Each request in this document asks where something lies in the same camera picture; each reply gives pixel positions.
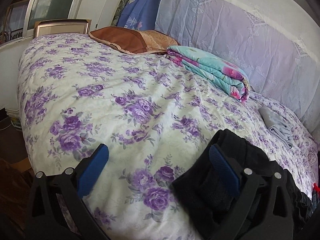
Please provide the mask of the black pants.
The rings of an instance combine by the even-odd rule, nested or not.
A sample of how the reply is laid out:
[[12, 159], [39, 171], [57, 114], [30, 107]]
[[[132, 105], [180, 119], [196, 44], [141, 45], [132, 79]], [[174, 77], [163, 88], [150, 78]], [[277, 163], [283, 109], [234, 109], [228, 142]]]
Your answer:
[[172, 183], [202, 239], [307, 239], [312, 204], [289, 170], [228, 129]]

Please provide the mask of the purple floral bedspread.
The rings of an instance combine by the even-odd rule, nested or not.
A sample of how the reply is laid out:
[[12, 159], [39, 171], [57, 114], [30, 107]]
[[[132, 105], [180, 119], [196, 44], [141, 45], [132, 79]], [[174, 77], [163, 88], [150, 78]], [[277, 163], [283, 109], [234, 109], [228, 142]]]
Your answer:
[[[169, 184], [229, 129], [289, 170], [300, 191], [318, 180], [318, 146], [296, 115], [252, 93], [241, 103], [161, 55], [126, 55], [87, 35], [33, 39], [18, 66], [18, 104], [35, 172], [60, 174], [100, 145], [110, 158], [85, 203], [112, 239], [199, 239]], [[292, 148], [258, 109], [290, 127]]]

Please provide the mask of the red garment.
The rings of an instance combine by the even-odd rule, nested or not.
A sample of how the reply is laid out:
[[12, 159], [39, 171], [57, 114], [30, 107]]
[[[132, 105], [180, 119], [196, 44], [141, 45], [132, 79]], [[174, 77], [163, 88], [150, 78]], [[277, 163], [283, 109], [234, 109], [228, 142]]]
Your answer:
[[320, 193], [320, 188], [316, 183], [313, 184], [313, 190], [315, 190], [317, 193]]

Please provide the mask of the turquoise floral folded quilt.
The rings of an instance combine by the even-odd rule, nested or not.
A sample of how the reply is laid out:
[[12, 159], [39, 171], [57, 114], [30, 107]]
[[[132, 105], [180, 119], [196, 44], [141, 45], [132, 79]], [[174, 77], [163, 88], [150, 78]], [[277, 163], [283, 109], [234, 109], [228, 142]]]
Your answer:
[[169, 46], [167, 56], [175, 64], [205, 78], [236, 100], [246, 102], [249, 99], [251, 87], [248, 77], [235, 64], [209, 52], [186, 46]]

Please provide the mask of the brown pillow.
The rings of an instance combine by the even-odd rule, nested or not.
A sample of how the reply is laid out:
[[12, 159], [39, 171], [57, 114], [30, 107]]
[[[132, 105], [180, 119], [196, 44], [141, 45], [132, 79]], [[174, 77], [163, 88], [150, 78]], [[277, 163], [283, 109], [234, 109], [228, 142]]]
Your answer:
[[89, 33], [90, 38], [128, 55], [163, 54], [169, 46], [179, 43], [155, 30], [132, 30], [104, 27]]

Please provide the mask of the grey folded garment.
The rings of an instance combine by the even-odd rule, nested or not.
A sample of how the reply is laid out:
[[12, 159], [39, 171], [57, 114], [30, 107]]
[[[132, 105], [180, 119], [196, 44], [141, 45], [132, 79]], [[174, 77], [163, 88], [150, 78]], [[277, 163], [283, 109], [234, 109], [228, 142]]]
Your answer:
[[291, 127], [274, 111], [263, 106], [258, 109], [268, 131], [276, 136], [287, 148], [292, 148]]

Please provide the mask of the blue patterned bedding bundle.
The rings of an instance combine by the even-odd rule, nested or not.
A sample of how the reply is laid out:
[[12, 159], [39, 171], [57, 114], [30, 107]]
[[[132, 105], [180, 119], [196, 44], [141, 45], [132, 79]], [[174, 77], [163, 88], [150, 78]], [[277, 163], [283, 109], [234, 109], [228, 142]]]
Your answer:
[[117, 26], [133, 30], [154, 30], [160, 1], [129, 0]]

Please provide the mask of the window with white frame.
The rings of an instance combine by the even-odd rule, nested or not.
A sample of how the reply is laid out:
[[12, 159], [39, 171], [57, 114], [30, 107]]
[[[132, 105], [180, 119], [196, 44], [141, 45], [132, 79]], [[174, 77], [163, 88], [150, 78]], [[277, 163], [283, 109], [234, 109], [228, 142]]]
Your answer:
[[74, 19], [81, 0], [9, 0], [1, 7], [1, 44], [33, 33], [35, 23]]

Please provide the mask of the lavender lace-covered headboard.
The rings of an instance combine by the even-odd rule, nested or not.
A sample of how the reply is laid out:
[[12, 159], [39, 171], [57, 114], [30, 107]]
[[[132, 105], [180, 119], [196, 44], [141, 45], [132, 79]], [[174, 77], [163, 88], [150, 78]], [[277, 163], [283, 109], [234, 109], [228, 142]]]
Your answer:
[[155, 28], [240, 67], [255, 92], [319, 129], [319, 26], [294, 0], [161, 0]]

